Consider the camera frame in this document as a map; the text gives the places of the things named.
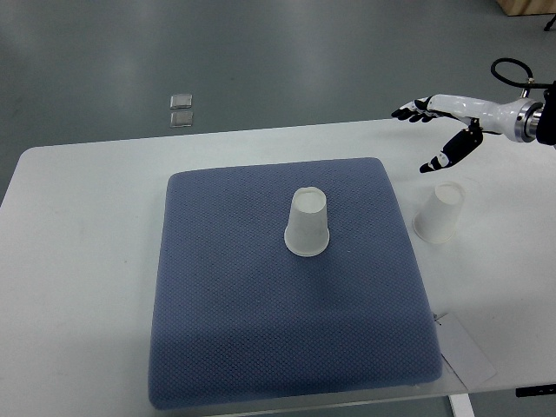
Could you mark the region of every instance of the white paper cup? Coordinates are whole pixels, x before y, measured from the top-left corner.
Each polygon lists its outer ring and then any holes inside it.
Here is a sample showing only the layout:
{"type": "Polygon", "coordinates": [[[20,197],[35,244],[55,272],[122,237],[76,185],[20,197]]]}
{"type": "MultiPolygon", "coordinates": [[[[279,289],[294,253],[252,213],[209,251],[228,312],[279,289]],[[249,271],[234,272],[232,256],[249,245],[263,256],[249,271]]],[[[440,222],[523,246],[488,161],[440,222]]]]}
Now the white paper cup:
{"type": "Polygon", "coordinates": [[[434,192],[414,218],[415,233],[431,243],[449,241],[465,200],[465,190],[455,182],[443,182],[434,187],[434,192]]]}
{"type": "Polygon", "coordinates": [[[299,256],[315,256],[328,246],[327,197],[316,187],[295,191],[284,241],[299,256]]]}

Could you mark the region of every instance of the black cable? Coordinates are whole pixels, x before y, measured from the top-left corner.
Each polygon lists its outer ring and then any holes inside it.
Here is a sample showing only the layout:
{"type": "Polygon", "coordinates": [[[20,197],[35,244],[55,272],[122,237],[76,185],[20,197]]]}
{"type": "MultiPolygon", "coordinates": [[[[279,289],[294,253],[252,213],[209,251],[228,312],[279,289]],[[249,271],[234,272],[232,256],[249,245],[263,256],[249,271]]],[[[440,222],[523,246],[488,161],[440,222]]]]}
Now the black cable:
{"type": "Polygon", "coordinates": [[[554,17],[552,18],[552,20],[546,24],[546,26],[545,26],[545,32],[548,32],[548,31],[550,30],[550,28],[552,28],[554,22],[556,22],[556,15],[554,15],[554,17]]]}
{"type": "Polygon", "coordinates": [[[525,72],[527,73],[527,77],[533,78],[533,72],[531,69],[523,62],[513,59],[513,58],[500,58],[493,62],[490,66],[490,72],[495,76],[498,80],[502,81],[505,84],[511,85],[512,87],[518,87],[519,89],[548,89],[552,85],[551,84],[538,84],[538,83],[516,83],[515,81],[508,80],[504,76],[501,76],[498,72],[496,72],[496,65],[499,63],[514,63],[519,65],[525,72]]]}

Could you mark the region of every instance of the wooden box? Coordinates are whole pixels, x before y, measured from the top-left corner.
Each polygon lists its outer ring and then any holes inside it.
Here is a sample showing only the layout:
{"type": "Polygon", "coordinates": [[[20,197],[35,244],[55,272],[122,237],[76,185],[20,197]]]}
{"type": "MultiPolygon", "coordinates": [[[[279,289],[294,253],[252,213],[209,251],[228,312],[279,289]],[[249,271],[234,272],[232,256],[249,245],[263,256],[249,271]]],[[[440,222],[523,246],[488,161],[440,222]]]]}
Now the wooden box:
{"type": "Polygon", "coordinates": [[[556,0],[496,0],[508,16],[556,13],[556,0]]]}

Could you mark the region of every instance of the white card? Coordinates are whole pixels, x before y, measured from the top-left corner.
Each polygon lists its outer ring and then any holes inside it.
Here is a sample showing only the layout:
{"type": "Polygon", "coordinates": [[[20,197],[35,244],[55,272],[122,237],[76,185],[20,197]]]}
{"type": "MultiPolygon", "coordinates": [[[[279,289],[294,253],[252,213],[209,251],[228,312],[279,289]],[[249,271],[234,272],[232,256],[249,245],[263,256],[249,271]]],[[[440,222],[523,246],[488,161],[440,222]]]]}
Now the white card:
{"type": "Polygon", "coordinates": [[[496,375],[496,369],[453,314],[436,321],[442,356],[463,385],[472,390],[496,375]]]}

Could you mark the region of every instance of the white table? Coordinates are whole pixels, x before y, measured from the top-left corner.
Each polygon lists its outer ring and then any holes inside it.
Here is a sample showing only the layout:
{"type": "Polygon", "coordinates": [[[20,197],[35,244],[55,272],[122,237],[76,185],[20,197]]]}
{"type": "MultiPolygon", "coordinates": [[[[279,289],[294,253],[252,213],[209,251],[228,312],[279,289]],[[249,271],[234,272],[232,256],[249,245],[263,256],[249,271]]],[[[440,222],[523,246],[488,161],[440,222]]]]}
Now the white table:
{"type": "MultiPolygon", "coordinates": [[[[362,156],[386,167],[432,310],[454,313],[497,371],[473,390],[554,383],[556,152],[486,136],[458,166],[420,174],[419,166],[462,128],[452,120],[386,120],[28,150],[0,207],[0,415],[158,415],[147,398],[149,337],[172,174],[362,156]],[[411,221],[443,181],[459,182],[467,199],[456,236],[432,245],[411,221]]],[[[446,367],[439,380],[419,387],[184,415],[467,391],[446,367]]]]}

